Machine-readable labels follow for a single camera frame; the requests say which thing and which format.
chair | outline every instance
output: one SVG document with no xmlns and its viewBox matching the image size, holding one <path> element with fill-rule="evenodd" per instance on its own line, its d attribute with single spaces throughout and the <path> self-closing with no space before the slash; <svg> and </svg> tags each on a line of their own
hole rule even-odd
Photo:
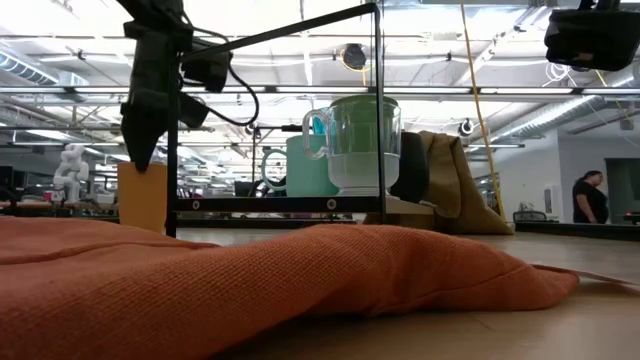
<svg viewBox="0 0 640 360">
<path fill-rule="evenodd" d="M 513 222 L 522 222 L 522 221 L 534 221 L 534 222 L 546 222 L 547 215 L 540 211 L 516 211 L 513 213 Z"/>
</svg>

person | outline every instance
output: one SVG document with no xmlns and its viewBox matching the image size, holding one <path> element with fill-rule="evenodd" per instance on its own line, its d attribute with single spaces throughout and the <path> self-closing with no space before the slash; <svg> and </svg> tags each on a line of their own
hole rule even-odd
<svg viewBox="0 0 640 360">
<path fill-rule="evenodd" d="M 573 186 L 573 222 L 604 224 L 609 218 L 607 197 L 597 189 L 602 184 L 601 171 L 587 171 Z"/>
</svg>

mug handle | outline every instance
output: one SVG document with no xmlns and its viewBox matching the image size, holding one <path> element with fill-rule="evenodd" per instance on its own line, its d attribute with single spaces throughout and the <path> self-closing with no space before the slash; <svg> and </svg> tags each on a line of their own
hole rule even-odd
<svg viewBox="0 0 640 360">
<path fill-rule="evenodd" d="M 309 139 L 309 123 L 314 116 L 319 117 L 320 120 L 322 120 L 322 122 L 324 123 L 324 126 L 327 129 L 327 131 L 325 131 L 327 140 L 329 139 L 328 129 L 331 125 L 331 121 L 329 120 L 329 117 L 324 112 L 322 112 L 322 110 L 311 110 L 302 119 L 302 149 L 304 151 L 304 154 L 308 158 L 312 160 L 318 160 L 329 153 L 329 148 L 327 146 L 322 146 L 320 150 L 318 150 L 318 152 L 311 152 L 311 140 Z"/>
<path fill-rule="evenodd" d="M 260 171 L 262 172 L 262 181 L 264 181 L 264 184 L 267 185 L 269 189 L 273 191 L 282 191 L 287 188 L 287 185 L 275 186 L 271 182 L 269 182 L 269 179 L 267 178 L 267 167 L 266 167 L 267 158 L 271 156 L 271 154 L 275 154 L 275 153 L 287 156 L 287 153 L 280 149 L 271 149 L 271 150 L 265 151 L 264 156 L 262 157 L 262 164 L 260 165 L 260 168 L 261 168 Z"/>
</svg>

desk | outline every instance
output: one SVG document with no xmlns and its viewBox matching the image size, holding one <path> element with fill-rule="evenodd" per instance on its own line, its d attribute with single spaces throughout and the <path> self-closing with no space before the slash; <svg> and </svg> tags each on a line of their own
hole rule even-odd
<svg viewBox="0 0 640 360">
<path fill-rule="evenodd" d="M 181 229 L 179 238 L 247 244 L 282 230 Z M 640 282 L 640 244 L 519 233 L 470 236 L 531 263 Z M 214 359 L 638 359 L 640 288 L 583 280 L 563 304 L 532 312 L 414 313 L 293 320 Z"/>
</svg>

black shirt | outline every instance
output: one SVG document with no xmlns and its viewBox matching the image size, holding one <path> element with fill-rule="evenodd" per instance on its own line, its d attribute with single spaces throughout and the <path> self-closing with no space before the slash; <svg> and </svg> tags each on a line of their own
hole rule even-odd
<svg viewBox="0 0 640 360">
<path fill-rule="evenodd" d="M 582 212 L 578 205 L 578 195 L 587 197 L 587 202 L 591 207 L 591 212 L 595 216 L 599 224 L 604 224 L 609 218 L 609 209 L 607 208 L 607 197 L 598 189 L 593 187 L 586 181 L 578 181 L 573 186 L 573 222 L 588 223 L 587 215 Z"/>
</svg>

